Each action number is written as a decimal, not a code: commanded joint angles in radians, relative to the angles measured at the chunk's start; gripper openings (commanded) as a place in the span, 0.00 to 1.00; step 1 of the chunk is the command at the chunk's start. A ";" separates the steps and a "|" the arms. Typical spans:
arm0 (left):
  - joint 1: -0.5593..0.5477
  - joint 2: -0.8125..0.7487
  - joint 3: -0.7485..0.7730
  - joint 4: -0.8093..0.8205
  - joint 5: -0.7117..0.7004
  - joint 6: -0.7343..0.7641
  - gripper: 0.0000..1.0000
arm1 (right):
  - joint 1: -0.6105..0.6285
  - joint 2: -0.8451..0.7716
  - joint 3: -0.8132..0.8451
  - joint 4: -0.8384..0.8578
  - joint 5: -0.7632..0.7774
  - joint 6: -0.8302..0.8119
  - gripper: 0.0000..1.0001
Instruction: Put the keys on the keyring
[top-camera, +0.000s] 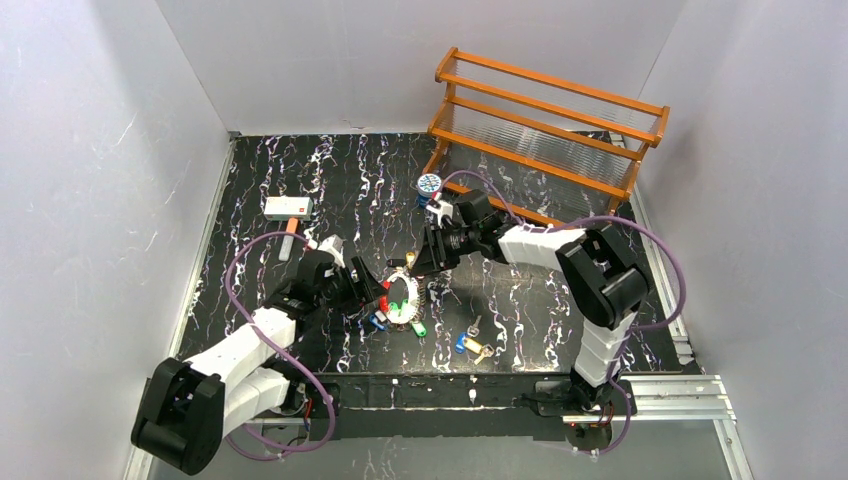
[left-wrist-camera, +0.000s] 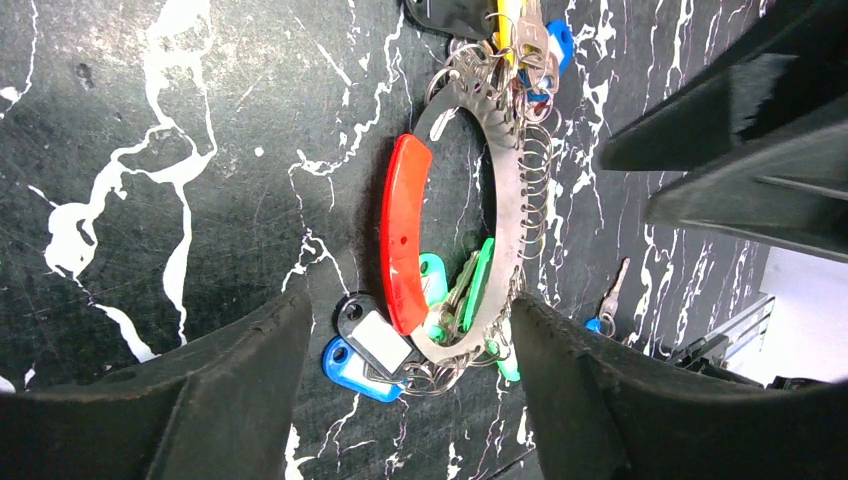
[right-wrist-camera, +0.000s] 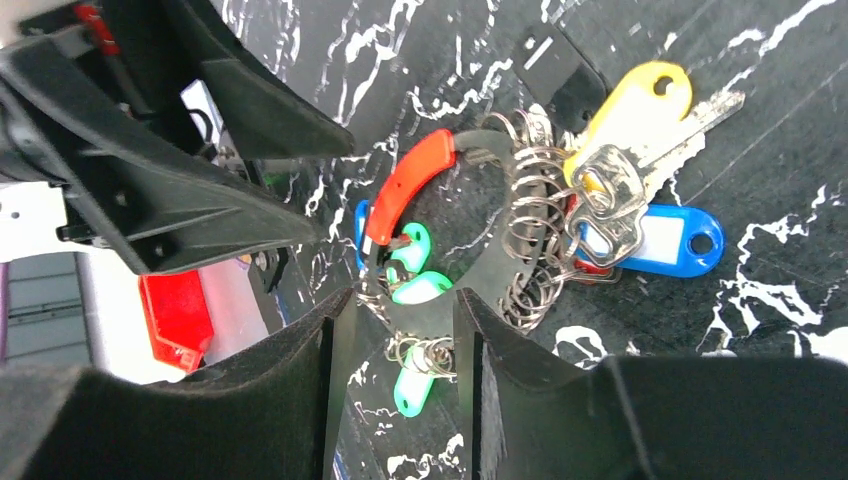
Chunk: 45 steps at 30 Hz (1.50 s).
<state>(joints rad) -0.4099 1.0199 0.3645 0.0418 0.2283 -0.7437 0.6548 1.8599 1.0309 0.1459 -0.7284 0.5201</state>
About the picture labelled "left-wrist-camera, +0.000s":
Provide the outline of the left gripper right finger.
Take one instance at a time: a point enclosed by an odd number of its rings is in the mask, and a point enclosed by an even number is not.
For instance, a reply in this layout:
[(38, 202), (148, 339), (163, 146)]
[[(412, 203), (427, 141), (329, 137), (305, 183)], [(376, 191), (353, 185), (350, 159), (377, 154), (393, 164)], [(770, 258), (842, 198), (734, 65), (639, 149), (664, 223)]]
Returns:
[(847, 385), (687, 371), (522, 295), (513, 340), (547, 479), (843, 479)]

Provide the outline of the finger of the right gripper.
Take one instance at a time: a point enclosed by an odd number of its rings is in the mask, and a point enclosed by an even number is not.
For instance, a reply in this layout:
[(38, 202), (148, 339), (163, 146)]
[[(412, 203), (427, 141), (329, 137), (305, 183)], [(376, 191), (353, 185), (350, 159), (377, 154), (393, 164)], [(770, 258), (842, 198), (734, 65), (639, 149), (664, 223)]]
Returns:
[(847, 128), (757, 142), (657, 191), (645, 218), (847, 260)]
[(847, 92), (847, 4), (777, 1), (692, 80), (610, 137), (604, 170), (691, 171)]

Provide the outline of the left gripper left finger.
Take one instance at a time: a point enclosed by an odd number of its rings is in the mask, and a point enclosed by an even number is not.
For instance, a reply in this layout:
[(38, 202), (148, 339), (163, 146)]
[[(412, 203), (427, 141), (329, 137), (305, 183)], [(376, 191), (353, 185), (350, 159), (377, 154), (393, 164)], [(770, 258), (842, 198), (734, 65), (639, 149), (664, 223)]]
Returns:
[(310, 341), (303, 290), (87, 385), (1, 397), (5, 479), (280, 479)]

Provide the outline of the green key tag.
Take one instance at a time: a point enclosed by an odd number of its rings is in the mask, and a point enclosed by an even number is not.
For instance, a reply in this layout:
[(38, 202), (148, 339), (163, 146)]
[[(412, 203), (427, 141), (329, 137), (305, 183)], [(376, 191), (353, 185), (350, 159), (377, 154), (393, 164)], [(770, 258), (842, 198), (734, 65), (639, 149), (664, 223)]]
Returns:
[[(428, 314), (419, 327), (423, 333), (415, 344), (452, 347), (469, 337), (472, 328), (484, 324), (480, 313), (487, 288), (495, 240), (488, 238), (481, 249), (471, 253), (455, 283), (450, 285), (444, 262), (434, 253), (419, 256), (421, 288)], [(496, 364), (511, 382), (521, 379), (513, 350), (509, 316), (502, 312), (485, 325), (475, 350), (463, 358), (465, 367)]]

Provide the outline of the metal key organizer red handle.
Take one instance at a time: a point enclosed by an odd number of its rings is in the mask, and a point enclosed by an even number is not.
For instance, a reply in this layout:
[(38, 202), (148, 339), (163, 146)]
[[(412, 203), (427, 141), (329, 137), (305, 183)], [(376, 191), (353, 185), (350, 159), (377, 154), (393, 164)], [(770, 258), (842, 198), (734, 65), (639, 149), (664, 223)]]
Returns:
[[(485, 325), (525, 283), (525, 266), (546, 243), (547, 185), (558, 112), (554, 86), (530, 81), (533, 66), (556, 73), (554, 58), (488, 41), (452, 49), (431, 79), (413, 129), (396, 142), (380, 218), (384, 298), (391, 323), (419, 351), (401, 383), (414, 396), (451, 389), (467, 371)], [(495, 240), (480, 313), (484, 324), (442, 348), (416, 345), (428, 314), (419, 256), (434, 253), (455, 283), (471, 253)]]

